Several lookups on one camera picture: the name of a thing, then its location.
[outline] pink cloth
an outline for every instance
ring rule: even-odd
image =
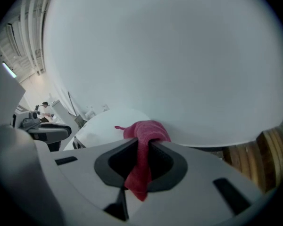
[[[138,121],[132,126],[123,128],[115,126],[116,129],[124,130],[124,139],[138,138],[137,161],[125,181],[125,187],[130,189],[141,201],[147,197],[147,185],[151,181],[151,171],[148,164],[148,143],[150,140],[171,141],[163,127],[157,121]]]

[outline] gray machine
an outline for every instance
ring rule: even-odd
[[[270,197],[211,154],[155,142],[148,197],[129,215],[124,181],[136,163],[137,139],[50,152],[47,144],[70,133],[17,109],[23,94],[0,64],[0,183],[41,225],[243,225]]]

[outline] person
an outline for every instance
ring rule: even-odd
[[[52,121],[53,114],[48,102],[47,101],[43,102],[41,106],[43,106],[43,111],[41,113],[41,121],[42,122]]]

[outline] ceiling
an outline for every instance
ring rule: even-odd
[[[34,73],[41,74],[45,71],[41,51],[42,36],[40,35],[42,34],[49,1],[17,0],[0,24],[0,58],[17,75],[16,80],[18,82],[22,82]],[[8,36],[7,24],[12,24],[12,34],[14,34],[17,48],[22,48],[20,55],[14,49],[13,39]],[[26,38],[27,49],[25,49],[24,37]]]

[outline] ceiling light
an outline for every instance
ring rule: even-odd
[[[13,78],[17,77],[17,75],[6,65],[6,63],[3,62],[2,65]]]

